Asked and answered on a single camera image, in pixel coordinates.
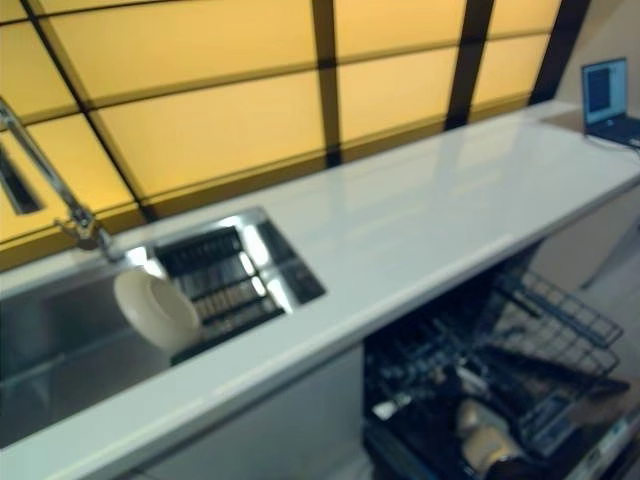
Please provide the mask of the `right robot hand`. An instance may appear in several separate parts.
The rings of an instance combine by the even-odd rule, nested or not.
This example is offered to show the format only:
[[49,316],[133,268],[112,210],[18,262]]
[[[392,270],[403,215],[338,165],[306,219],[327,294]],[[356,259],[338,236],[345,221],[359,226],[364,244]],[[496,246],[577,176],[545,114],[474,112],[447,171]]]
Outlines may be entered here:
[[475,428],[463,441],[462,452],[476,472],[487,472],[496,462],[523,455],[509,434],[493,426]]

